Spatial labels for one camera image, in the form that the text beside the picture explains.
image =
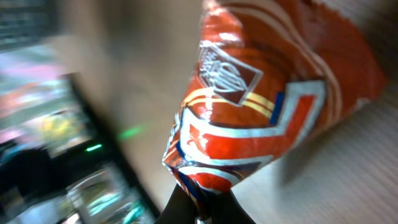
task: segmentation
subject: blurry background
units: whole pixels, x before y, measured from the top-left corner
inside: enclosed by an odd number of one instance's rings
[[[60,35],[45,43],[120,132],[145,127],[123,148],[162,210],[175,180],[160,161],[197,59],[201,1],[57,2]],[[361,29],[391,80],[380,100],[234,187],[257,223],[398,222],[398,2],[327,4]]]

